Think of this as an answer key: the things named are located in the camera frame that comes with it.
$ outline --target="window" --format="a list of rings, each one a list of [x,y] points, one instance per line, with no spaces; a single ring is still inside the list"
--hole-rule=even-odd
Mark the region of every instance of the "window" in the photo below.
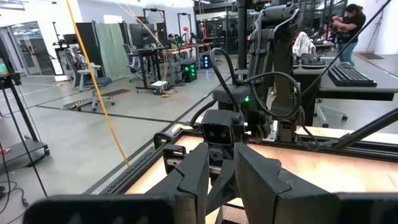
[[[109,24],[109,23],[119,23],[122,22],[123,18],[121,16],[115,16],[115,15],[104,15],[104,23]]]

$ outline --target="woman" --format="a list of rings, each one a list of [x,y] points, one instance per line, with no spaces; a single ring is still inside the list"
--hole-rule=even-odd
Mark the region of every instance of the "woman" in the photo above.
[[[340,28],[342,33],[338,38],[338,51],[340,52],[347,45],[347,43],[362,29],[366,22],[366,16],[362,12],[362,7],[356,4],[350,4],[346,8],[346,17],[333,17],[333,25]],[[355,66],[352,55],[354,48],[358,43],[358,37],[355,37],[347,46],[344,52],[340,55],[340,62],[349,62]]]

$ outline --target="green curtain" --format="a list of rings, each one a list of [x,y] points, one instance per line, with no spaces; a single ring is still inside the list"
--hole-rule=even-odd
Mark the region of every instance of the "green curtain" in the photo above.
[[[129,60],[123,48],[123,36],[119,24],[95,23],[101,57],[106,77],[118,80],[130,76]]]

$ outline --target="keyboard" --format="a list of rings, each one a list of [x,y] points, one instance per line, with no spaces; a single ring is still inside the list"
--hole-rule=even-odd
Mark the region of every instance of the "keyboard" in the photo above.
[[[329,77],[336,86],[375,87],[377,83],[358,72],[351,65],[338,64],[329,69]]]

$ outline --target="gray floor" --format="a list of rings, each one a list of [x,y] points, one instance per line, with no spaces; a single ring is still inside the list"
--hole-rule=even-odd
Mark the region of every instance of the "gray floor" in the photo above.
[[[396,63],[398,62],[398,55],[379,55],[384,59],[373,59],[367,60],[373,65],[383,69],[384,71],[394,74],[398,77],[398,66]]]
[[[360,61],[362,59],[359,57],[355,57],[354,60],[366,66],[373,66]],[[224,73],[224,78],[228,77],[228,67],[225,62],[220,65],[220,70]],[[123,161],[102,114],[60,110],[64,104],[89,97],[89,93],[72,90],[70,83],[67,82],[54,83],[51,77],[23,77],[22,82],[23,85],[20,88],[27,107],[43,142],[49,145],[51,151],[51,156],[37,165],[49,195],[81,194]],[[199,108],[210,101],[210,98],[206,98],[185,116],[181,115],[208,95],[218,84],[219,81],[212,70],[207,72],[201,70],[198,71],[197,81],[178,87],[178,96],[172,98],[161,98],[145,91],[136,93],[135,86],[141,85],[141,82],[136,80],[129,83],[128,79],[115,82],[103,88],[101,92],[106,93],[118,89],[133,90],[130,94],[114,99],[116,105],[107,105],[107,111],[112,114],[110,119],[118,141],[126,155],[130,156],[150,140],[154,133],[171,126],[171,122],[189,121]],[[28,134],[14,100],[10,99],[10,101],[22,133]],[[349,119],[345,123],[333,114],[326,114],[331,128],[358,129],[395,108],[398,105],[398,99],[395,97],[393,102],[324,100],[323,104],[344,110],[349,114]],[[8,114],[2,95],[0,95],[0,110],[3,114]],[[90,106],[84,107],[83,111],[91,111]],[[0,141],[4,147],[20,141],[10,115],[6,116],[7,118],[0,119],[0,127],[2,127]],[[315,118],[314,125],[321,126],[322,124],[318,118]],[[398,124],[393,124],[381,132],[398,134]],[[27,158],[22,158],[10,164],[9,167],[11,169],[19,167],[26,161]],[[18,187],[25,190],[25,198],[29,203],[44,197],[32,168],[12,171],[10,178],[18,183]],[[6,176],[1,175],[0,181],[5,180]],[[20,198],[20,192],[11,194],[9,205],[0,215],[0,223],[7,223],[24,211]],[[4,206],[5,201],[5,199],[0,201],[0,208]],[[22,219],[19,219],[15,223],[21,223],[21,221]]]

